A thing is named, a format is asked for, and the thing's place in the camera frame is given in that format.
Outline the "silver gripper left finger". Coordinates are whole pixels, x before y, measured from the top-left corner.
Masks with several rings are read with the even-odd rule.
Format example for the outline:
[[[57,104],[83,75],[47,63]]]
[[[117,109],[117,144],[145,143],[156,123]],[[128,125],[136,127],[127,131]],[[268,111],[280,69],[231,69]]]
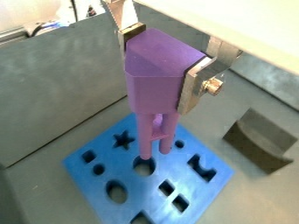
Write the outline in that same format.
[[[101,0],[103,7],[112,17],[121,56],[125,56],[127,41],[145,30],[136,15],[132,0]]]

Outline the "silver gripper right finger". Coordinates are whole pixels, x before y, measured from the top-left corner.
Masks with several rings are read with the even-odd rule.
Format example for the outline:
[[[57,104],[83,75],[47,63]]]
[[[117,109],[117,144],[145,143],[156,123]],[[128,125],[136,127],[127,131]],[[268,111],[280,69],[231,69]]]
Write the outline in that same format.
[[[178,112],[186,115],[199,103],[202,96],[216,95],[223,81],[216,78],[231,67],[242,51],[216,37],[210,38],[206,56],[187,70],[182,85]]]

